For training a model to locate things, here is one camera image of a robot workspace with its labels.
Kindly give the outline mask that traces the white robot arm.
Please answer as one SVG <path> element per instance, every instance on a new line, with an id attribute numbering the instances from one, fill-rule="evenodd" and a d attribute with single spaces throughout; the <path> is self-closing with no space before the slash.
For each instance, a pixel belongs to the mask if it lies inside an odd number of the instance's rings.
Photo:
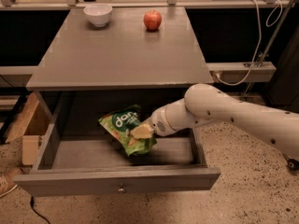
<path id="1" fill-rule="evenodd" d="M 182 99 L 156 109 L 131 130 L 134 138 L 168 136 L 212 120 L 233 124 L 283 154 L 299 157 L 299 115 L 237 100 L 207 84 L 187 89 Z"/>

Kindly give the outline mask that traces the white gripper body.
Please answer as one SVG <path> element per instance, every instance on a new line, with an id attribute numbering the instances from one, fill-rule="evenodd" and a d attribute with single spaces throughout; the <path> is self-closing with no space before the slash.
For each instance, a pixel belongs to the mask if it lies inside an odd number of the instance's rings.
<path id="1" fill-rule="evenodd" d="M 167 136 L 170 133 L 165 113 L 165 106 L 156 109 L 148 119 L 151 129 L 160 136 Z"/>

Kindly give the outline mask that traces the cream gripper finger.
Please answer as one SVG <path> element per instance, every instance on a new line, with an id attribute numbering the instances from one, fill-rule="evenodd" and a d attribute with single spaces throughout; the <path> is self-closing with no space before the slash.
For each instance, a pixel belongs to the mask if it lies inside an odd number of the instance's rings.
<path id="1" fill-rule="evenodd" d="M 148 139 L 153 136 L 154 129 L 148 123 L 143 123 L 133 128 L 131 134 L 136 139 Z"/>

